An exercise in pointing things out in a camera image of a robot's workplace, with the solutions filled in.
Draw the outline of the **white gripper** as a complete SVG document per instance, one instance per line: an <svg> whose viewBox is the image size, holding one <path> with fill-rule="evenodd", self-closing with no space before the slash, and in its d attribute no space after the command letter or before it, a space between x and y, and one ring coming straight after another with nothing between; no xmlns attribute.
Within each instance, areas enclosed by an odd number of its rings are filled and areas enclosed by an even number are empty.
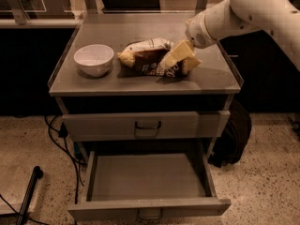
<svg viewBox="0 0 300 225"><path fill-rule="evenodd" d="M176 42L162 59L162 64L165 68L172 68L178 62L183 61L183 75L188 75L192 69L202 62L199 58L193 56L194 47L205 49L217 42L208 33L204 11L186 21L186 36L188 40Z"/></svg>

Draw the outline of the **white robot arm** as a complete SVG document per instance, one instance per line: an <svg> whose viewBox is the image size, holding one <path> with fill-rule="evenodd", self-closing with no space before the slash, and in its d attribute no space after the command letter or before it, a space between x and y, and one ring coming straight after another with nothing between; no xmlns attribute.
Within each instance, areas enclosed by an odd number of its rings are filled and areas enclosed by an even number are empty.
<svg viewBox="0 0 300 225"><path fill-rule="evenodd" d="M300 12L289 0L223 0L186 21L186 36L199 49L263 30L300 70Z"/></svg>

